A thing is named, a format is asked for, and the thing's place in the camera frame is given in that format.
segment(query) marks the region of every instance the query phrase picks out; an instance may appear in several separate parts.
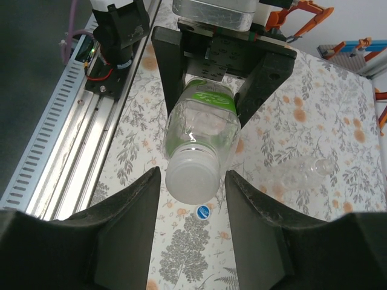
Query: green bottle label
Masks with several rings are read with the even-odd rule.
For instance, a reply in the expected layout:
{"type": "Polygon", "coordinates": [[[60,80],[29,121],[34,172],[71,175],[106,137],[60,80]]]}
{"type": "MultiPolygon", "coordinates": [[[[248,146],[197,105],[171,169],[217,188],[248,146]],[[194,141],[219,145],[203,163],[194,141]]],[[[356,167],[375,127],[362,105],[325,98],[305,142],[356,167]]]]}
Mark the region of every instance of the green bottle label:
{"type": "Polygon", "coordinates": [[[229,95],[223,94],[222,92],[196,92],[191,98],[226,109],[236,114],[234,100],[229,95]]]}

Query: orange flower pattern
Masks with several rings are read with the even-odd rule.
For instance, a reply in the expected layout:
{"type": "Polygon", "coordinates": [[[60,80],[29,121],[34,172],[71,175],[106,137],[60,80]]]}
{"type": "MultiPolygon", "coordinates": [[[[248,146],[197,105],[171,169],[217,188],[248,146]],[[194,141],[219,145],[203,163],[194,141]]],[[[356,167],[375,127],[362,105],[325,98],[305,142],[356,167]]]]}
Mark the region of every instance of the orange flower pattern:
{"type": "MultiPolygon", "coordinates": [[[[172,0],[162,1],[155,25],[177,29],[178,16],[171,7],[172,0]]],[[[230,77],[223,82],[235,92],[243,84],[230,77]]],[[[386,210],[372,104],[369,80],[298,51],[293,74],[241,131],[242,141],[232,169],[260,191],[273,192],[279,202],[326,221],[352,211],[386,210]],[[259,187],[261,170],[300,155],[334,160],[334,174],[314,190],[284,192],[281,186],[259,187]]],[[[173,199],[164,183],[167,161],[162,141],[166,122],[163,87],[149,41],[93,202],[120,191],[148,169],[159,166],[160,202],[146,289],[194,289],[204,282],[206,289],[225,289],[228,285],[215,280],[230,276],[223,267],[236,266],[224,183],[216,197],[206,203],[211,210],[207,222],[194,218],[196,205],[173,199]],[[189,278],[184,273],[187,265],[183,264],[186,250],[201,259],[189,270],[189,278]],[[163,257],[173,258],[175,264],[182,262],[168,264],[163,257]]]]}

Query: patterned table surface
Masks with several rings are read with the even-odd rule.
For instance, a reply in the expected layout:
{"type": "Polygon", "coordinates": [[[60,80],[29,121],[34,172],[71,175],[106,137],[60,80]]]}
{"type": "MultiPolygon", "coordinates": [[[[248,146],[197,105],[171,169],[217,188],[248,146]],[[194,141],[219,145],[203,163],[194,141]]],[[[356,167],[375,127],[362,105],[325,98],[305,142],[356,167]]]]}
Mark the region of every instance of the patterned table surface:
{"type": "MultiPolygon", "coordinates": [[[[172,0],[161,3],[156,25],[176,29],[172,0]]],[[[237,91],[240,80],[225,78],[237,91]]],[[[92,204],[128,186],[154,166],[163,175],[166,124],[163,89],[149,43],[120,119],[92,204]]],[[[244,127],[232,165],[254,186],[259,171],[313,155],[336,162],[320,188],[278,193],[287,206],[330,221],[351,211],[386,209],[379,129],[369,80],[298,52],[292,76],[244,127]]],[[[161,185],[147,290],[238,289],[224,186],[199,222],[193,206],[161,185]]]]}

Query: bottle cap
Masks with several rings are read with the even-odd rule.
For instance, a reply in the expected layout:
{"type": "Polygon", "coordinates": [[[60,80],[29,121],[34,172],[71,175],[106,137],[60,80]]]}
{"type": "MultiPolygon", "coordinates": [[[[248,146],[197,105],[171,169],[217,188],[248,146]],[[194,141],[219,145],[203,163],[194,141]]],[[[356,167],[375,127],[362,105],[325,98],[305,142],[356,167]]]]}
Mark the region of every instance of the bottle cap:
{"type": "Polygon", "coordinates": [[[220,166],[209,152],[188,148],[176,152],[168,163],[166,187],[185,204],[203,204],[212,199],[220,186],[220,166]]]}
{"type": "Polygon", "coordinates": [[[195,216],[200,221],[206,221],[210,218],[211,210],[206,205],[199,205],[195,210],[195,216]]]}

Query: plastic bottle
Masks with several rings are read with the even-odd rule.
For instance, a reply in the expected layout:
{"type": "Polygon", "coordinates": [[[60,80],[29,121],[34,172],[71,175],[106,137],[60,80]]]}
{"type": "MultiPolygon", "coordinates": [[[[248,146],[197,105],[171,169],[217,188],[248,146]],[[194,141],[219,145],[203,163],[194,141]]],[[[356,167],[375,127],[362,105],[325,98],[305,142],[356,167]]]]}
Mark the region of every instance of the plastic bottle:
{"type": "Polygon", "coordinates": [[[334,162],[330,159],[313,156],[293,158],[261,172],[258,189],[263,189],[268,194],[313,189],[319,187],[333,170],[334,162]]]}
{"type": "Polygon", "coordinates": [[[185,204],[213,198],[230,166],[241,124],[233,92],[220,83],[191,80],[172,110],[164,136],[169,193],[185,204]]]}

